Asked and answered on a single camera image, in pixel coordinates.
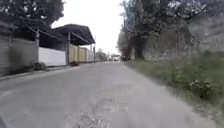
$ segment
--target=road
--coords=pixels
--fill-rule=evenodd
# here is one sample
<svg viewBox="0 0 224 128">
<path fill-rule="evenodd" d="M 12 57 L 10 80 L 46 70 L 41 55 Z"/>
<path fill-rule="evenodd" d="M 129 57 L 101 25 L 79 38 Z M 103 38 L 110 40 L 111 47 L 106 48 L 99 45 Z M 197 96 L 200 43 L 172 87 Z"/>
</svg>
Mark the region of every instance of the road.
<svg viewBox="0 0 224 128">
<path fill-rule="evenodd" d="M 122 63 L 1 82 L 0 116 L 7 128 L 215 128 Z"/>
</svg>

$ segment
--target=yellow object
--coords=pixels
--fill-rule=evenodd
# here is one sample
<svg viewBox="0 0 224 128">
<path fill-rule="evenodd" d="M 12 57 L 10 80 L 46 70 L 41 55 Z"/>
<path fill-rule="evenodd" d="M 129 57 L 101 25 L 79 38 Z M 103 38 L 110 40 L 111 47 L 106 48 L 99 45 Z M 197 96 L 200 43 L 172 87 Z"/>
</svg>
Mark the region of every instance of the yellow object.
<svg viewBox="0 0 224 128">
<path fill-rule="evenodd" d="M 86 62 L 86 49 L 79 48 L 79 62 Z"/>
<path fill-rule="evenodd" d="M 78 61 L 78 47 L 70 44 L 69 46 L 69 62 L 79 62 Z"/>
<path fill-rule="evenodd" d="M 86 62 L 86 49 L 70 44 L 69 62 Z"/>
</svg>

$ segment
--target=sidewalk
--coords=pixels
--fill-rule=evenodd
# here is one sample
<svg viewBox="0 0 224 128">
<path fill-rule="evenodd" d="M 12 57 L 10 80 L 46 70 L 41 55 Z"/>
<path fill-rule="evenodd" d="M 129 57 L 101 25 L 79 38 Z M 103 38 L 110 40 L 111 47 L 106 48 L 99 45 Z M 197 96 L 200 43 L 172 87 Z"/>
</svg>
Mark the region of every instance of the sidewalk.
<svg viewBox="0 0 224 128">
<path fill-rule="evenodd" d="M 47 70 L 26 72 L 26 73 L 21 73 L 21 74 L 16 74 L 16 75 L 9 75 L 9 76 L 0 76 L 0 82 L 1 81 L 5 81 L 5 80 L 9 80 L 9 79 L 18 78 L 18 77 L 24 77 L 24 76 L 29 76 L 29 75 L 41 74 L 41 73 L 45 73 L 45 72 L 50 72 L 50 71 L 55 71 L 55 70 L 62 70 L 62 69 L 68 69 L 68 68 L 71 68 L 71 66 L 50 67 L 50 68 L 47 68 Z"/>
</svg>

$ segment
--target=grass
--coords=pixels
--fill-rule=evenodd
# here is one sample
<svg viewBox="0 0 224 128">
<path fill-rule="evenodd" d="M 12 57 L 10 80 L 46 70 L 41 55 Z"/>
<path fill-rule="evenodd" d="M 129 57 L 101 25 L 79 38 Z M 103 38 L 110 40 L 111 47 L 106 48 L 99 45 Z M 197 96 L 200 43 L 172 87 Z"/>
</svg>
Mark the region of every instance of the grass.
<svg viewBox="0 0 224 128">
<path fill-rule="evenodd" d="M 224 113 L 224 60 L 220 54 L 204 52 L 191 59 L 130 61 L 126 64 L 163 82 L 195 110 L 223 123 L 220 115 Z"/>
</svg>

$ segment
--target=weeds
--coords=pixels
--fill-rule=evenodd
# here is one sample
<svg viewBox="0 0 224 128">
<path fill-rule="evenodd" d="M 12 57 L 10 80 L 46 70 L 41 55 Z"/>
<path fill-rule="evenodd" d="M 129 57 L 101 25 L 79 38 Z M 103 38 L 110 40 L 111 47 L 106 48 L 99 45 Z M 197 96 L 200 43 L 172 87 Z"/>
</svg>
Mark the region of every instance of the weeds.
<svg viewBox="0 0 224 128">
<path fill-rule="evenodd" d="M 164 82 L 184 99 L 224 112 L 224 60 L 219 54 L 204 52 L 191 59 L 130 61 L 127 65 Z"/>
</svg>

